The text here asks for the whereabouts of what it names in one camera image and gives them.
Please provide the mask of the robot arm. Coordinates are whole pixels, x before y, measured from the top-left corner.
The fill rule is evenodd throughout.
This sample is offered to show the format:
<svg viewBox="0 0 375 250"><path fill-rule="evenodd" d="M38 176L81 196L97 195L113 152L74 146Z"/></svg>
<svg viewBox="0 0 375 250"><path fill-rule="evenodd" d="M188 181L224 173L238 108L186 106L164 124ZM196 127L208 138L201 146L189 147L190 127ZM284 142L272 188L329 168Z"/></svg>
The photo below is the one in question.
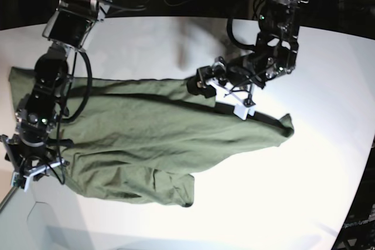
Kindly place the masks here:
<svg viewBox="0 0 375 250"><path fill-rule="evenodd" d="M82 113L92 89L93 75L86 53L91 33L102 22L112 0L59 0L48 21L43 37L50 43L47 52L39 57L32 71L33 88L15 110L16 128L13 136L1 136L7 161L12 163L11 186L27 190L32 181L54 174L61 184L67 162L61 147L71 148L71 139L60 136L63 123L73 122ZM70 53L81 56L87 70L87 85L83 100L71 114L67 101L74 81L74 68L68 65Z"/></svg>
<svg viewBox="0 0 375 250"><path fill-rule="evenodd" d="M227 35L235 46L249 54L225 61L217 57L211 66L201 67L188 79L187 90L192 95L214 97L218 91L236 100L236 113L248 114L255 103L255 87L295 70L299 50L301 21L300 5L309 0L265 0L257 16L260 28L255 44L238 42L233 33L233 20L227 20Z"/></svg>

